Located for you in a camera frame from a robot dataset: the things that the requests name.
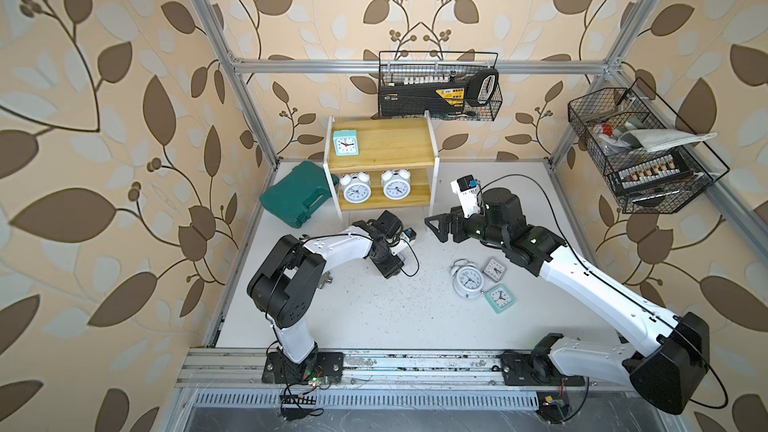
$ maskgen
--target wire basket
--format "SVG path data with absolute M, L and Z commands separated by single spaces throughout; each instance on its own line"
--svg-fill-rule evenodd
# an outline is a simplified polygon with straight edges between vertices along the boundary
M 652 113 L 636 80 L 632 87 L 605 88 L 568 103 L 568 121 L 582 146 L 600 170 L 605 183 L 624 213 L 674 214 L 724 176 L 730 168 L 705 142 L 697 151 L 707 151 L 714 167 L 706 168 L 692 153 L 693 146 L 676 146 L 660 152 L 631 149 L 606 153 L 593 133 L 624 126 L 634 118 L 647 129 L 667 129 Z M 688 126 L 672 107 L 657 96 Z
M 424 117 L 424 112 L 429 111 L 431 118 L 440 120 L 495 120 L 502 107 L 498 78 L 497 86 L 486 100 L 465 100 L 464 94 L 467 83 L 476 74 L 494 70 L 498 54 L 444 51 L 434 56 L 433 53 L 436 52 L 379 52 L 379 119 Z M 402 87 L 414 80 L 434 82 Z

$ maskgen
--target green toolbox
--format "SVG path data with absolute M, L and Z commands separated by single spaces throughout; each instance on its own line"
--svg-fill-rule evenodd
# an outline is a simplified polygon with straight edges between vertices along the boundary
M 331 175 L 331 178 L 334 186 L 339 183 L 338 177 Z M 293 228 L 299 228 L 330 197 L 325 172 L 305 160 L 283 180 L 269 187 L 260 200 L 261 205 L 274 216 Z

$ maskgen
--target yellow label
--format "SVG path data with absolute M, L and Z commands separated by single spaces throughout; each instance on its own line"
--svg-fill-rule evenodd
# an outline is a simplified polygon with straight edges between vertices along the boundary
M 436 90 L 436 92 L 454 107 L 464 105 L 464 89 L 440 89 Z

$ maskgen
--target wallpaper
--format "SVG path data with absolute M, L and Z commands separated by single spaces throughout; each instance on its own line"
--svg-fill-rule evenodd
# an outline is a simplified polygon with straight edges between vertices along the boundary
M 246 81 L 277 155 L 284 158 L 322 160 L 329 116 L 361 120 L 378 110 L 376 82 L 369 76 L 253 74 Z M 493 122 L 433 121 L 440 157 L 549 157 L 568 124 L 568 102 L 585 94 L 589 84 L 579 75 L 501 75 L 499 87 L 504 101 Z M 244 145 L 249 144 L 246 134 Z
M 601 60 L 636 0 L 210 0 L 247 59 L 360 60 L 364 50 L 483 50 Z
M 150 430 L 201 344 L 266 165 L 190 11 L 2 0 L 0 430 Z
M 661 0 L 624 64 L 690 128 L 718 133 L 711 142 L 732 168 L 723 180 L 766 223 L 767 30 L 768 0 Z M 677 126 L 686 129 L 679 120 Z M 562 165 L 564 186 L 585 211 L 603 267 L 649 300 L 678 314 L 695 312 L 710 325 L 711 363 L 730 403 L 722 410 L 690 404 L 689 423 L 703 432 L 768 430 L 765 264 L 706 197 L 669 216 L 620 214 L 589 156 L 578 148 L 572 156 L 574 163 Z M 722 404 L 712 374 L 694 398 Z

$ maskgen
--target white table surface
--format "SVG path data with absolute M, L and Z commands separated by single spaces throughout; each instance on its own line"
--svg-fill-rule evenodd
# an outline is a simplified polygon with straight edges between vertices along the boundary
M 295 162 L 283 162 L 276 180 L 283 178 Z M 544 165 L 540 162 L 444 162 L 440 165 L 435 214 L 449 212 L 458 205 L 450 181 L 473 174 L 481 183 L 510 173 L 525 174 L 539 182 L 554 206 L 566 239 L 575 237 L 558 201 Z M 535 184 L 521 177 L 505 178 L 491 187 L 506 187 L 520 197 L 529 224 L 544 226 L 557 233 L 552 213 Z M 428 208 L 393 208 L 405 228 L 417 232 L 413 245 L 421 269 L 409 278 L 398 274 L 384 279 L 367 259 L 350 261 L 333 269 L 333 282 L 317 290 L 305 317 L 321 348 L 354 349 L 530 349 L 547 333 L 559 332 L 583 341 L 617 344 L 612 327 L 560 288 L 534 277 L 511 264 L 501 254 L 483 247 L 475 239 L 445 244 L 427 229 L 424 217 Z M 274 334 L 264 313 L 259 312 L 246 293 L 248 282 L 264 258 L 285 234 L 317 236 L 343 230 L 351 222 L 378 218 L 381 211 L 344 212 L 348 221 L 340 224 L 331 200 L 326 201 L 300 229 L 294 229 L 264 211 L 254 236 L 217 347 L 264 348 Z M 406 250 L 409 273 L 416 270 L 412 254 Z M 502 283 L 515 298 L 510 309 L 496 314 L 481 296 L 460 298 L 452 288 L 450 266 L 458 258 L 468 258 L 484 268 L 490 257 L 507 266 Z M 485 280 L 485 290 L 495 283 Z

